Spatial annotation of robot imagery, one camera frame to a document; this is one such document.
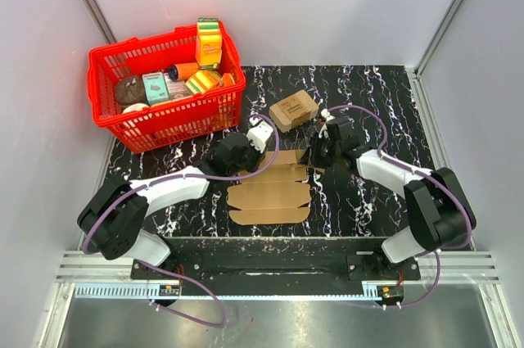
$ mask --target black marble table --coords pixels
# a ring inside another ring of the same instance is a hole
[[[173,173],[199,160],[229,131],[246,132],[246,119],[268,114],[275,102],[301,89],[321,106],[364,106],[384,120],[386,151],[401,160],[433,168],[408,76],[403,66],[256,66],[246,67],[242,122],[238,128],[134,155],[116,142],[107,173],[125,179],[146,179]],[[381,133],[372,118],[352,111],[351,121],[376,146]],[[306,148],[309,122],[282,134],[280,147]],[[378,184],[328,169],[309,170],[309,217],[302,224],[241,226],[228,217],[225,189],[200,200],[186,201],[148,217],[144,228],[166,237],[351,237],[390,236],[407,226],[404,201]]]

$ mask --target red basket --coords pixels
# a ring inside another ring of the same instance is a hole
[[[238,125],[246,77],[222,22],[220,29],[223,42],[219,72],[231,73],[235,84],[138,112],[122,113],[123,108],[115,100],[116,83],[126,76],[194,62],[197,27],[178,27],[173,33],[131,38],[93,49],[89,53],[88,92],[94,122],[109,129],[135,153]]]

